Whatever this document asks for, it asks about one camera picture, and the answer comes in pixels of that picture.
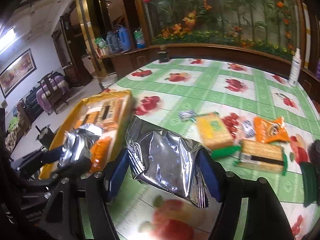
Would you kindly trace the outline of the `wooden chair with cloth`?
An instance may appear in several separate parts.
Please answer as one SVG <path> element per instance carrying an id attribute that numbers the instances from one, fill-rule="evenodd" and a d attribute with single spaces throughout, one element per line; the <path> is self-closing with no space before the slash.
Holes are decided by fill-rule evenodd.
<path id="1" fill-rule="evenodd" d="M 68 105 L 70 89 L 61 73 L 51 71 L 38 84 L 40 88 L 36 92 L 36 100 L 45 113 L 58 114 L 58 109 L 63 104 Z"/>

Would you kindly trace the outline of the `orange cracker pack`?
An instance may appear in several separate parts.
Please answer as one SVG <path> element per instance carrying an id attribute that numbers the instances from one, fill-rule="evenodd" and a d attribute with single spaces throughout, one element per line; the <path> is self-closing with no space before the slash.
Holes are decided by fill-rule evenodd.
<path id="1" fill-rule="evenodd" d="M 84 124 L 94 124 L 104 129 L 117 128 L 122 104 L 120 98 L 95 103 L 86 112 Z"/>

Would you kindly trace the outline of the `yellow white tray box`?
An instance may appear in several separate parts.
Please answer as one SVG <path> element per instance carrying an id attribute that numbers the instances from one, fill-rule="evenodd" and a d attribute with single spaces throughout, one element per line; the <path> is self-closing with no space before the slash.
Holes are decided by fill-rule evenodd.
<path id="1" fill-rule="evenodd" d="M 86 176 L 102 171 L 123 148 L 133 105 L 130 90 L 103 92 L 81 100 L 57 130 L 50 145 L 51 150 L 60 148 L 61 156 L 41 168 L 40 179 L 49 178 L 59 168 L 82 157 L 91 162 Z"/>

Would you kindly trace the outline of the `black patterned glasses case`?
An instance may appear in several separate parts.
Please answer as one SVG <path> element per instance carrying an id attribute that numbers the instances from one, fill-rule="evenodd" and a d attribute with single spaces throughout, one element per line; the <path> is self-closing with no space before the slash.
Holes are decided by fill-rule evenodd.
<path id="1" fill-rule="evenodd" d="M 308 151 L 310 161 L 314 165 L 315 171 L 317 173 L 319 173 L 319 168 L 320 168 L 319 147 L 320 147 L 320 140 L 317 139 L 311 144 Z"/>

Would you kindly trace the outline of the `small orange wafer packs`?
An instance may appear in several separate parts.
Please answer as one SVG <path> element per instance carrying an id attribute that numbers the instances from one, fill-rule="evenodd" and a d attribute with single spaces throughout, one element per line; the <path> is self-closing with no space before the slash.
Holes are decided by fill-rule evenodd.
<path id="1" fill-rule="evenodd" d="M 103 139 L 97 140 L 91 147 L 91 173 L 104 169 L 107 163 L 108 148 L 111 141 L 111 137 L 104 137 Z"/>

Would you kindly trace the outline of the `green plastic bag on shelf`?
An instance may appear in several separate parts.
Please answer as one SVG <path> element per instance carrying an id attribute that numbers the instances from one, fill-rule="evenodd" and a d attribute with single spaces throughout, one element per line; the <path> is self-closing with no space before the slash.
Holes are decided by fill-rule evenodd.
<path id="1" fill-rule="evenodd" d="M 102 37 L 97 37 L 94 42 L 100 49 L 107 47 L 107 43 Z"/>

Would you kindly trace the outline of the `framed wall painting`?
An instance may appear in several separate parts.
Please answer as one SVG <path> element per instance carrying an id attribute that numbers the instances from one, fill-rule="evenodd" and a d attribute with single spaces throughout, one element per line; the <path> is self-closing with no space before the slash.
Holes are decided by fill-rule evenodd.
<path id="1" fill-rule="evenodd" d="M 35 61 L 31 49 L 28 49 L 1 72 L 1 91 L 4 98 L 35 70 Z"/>

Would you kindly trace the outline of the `silver foil snack bag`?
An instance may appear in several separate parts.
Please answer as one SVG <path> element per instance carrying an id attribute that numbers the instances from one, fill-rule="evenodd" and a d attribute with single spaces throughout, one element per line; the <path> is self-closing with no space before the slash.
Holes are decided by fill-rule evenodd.
<path id="1" fill-rule="evenodd" d="M 221 200 L 208 150 L 200 143 L 133 116 L 125 140 L 133 177 L 198 208 Z"/>

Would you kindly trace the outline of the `dark green snack packet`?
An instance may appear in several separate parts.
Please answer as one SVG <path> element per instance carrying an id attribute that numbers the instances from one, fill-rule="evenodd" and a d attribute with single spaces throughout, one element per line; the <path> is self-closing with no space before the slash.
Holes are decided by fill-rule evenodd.
<path id="1" fill-rule="evenodd" d="M 318 185 L 314 166 L 309 162 L 301 162 L 303 190 L 304 190 L 304 207 L 312 203 L 318 203 Z"/>

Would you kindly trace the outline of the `green yellow cracker pack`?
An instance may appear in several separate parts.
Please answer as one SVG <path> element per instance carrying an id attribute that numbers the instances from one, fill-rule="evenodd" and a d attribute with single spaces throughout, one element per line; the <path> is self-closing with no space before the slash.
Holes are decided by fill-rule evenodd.
<path id="1" fill-rule="evenodd" d="M 210 149 L 212 159 L 220 159 L 240 152 L 241 146 L 234 143 L 231 132 L 217 113 L 198 115 L 195 122 L 201 142 Z"/>

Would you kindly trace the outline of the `white spray bottle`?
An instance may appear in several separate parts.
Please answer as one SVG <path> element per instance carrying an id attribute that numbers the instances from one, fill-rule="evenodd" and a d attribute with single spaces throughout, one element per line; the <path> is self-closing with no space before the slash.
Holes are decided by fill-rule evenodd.
<path id="1" fill-rule="evenodd" d="M 300 49 L 297 48 L 291 63 L 290 75 L 289 75 L 289 85 L 295 87 L 298 83 L 298 78 L 301 70 L 301 58 L 300 58 Z"/>

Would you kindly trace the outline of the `orange cartoon snack pouch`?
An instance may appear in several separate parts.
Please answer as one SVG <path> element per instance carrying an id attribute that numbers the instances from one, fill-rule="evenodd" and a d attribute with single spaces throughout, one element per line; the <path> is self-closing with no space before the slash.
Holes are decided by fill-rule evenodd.
<path id="1" fill-rule="evenodd" d="M 257 116 L 253 119 L 253 127 L 255 140 L 257 142 L 267 144 L 274 141 L 290 141 L 287 127 L 282 116 L 275 120 L 266 120 Z"/>

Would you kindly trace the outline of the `small black jar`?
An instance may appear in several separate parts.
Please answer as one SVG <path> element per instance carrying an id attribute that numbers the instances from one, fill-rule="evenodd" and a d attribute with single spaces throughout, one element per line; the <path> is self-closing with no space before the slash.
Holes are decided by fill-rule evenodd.
<path id="1" fill-rule="evenodd" d="M 166 50 L 165 45 L 161 45 L 159 48 L 159 52 L 157 53 L 159 63 L 166 63 L 170 61 L 169 53 Z"/>

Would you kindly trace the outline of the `grey thermos jug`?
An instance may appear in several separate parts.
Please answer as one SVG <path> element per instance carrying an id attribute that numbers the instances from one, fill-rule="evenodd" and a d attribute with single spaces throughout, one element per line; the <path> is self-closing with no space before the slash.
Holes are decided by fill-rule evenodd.
<path id="1" fill-rule="evenodd" d="M 117 33 L 115 31 L 108 31 L 106 36 L 106 43 L 111 54 L 121 52 Z"/>

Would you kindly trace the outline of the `green cracker pack black label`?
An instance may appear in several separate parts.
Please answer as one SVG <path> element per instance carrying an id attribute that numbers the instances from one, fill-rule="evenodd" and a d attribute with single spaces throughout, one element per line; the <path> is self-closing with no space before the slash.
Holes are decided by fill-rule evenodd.
<path id="1" fill-rule="evenodd" d="M 253 140 L 243 140 L 235 166 L 285 175 L 288 167 L 284 148 Z"/>

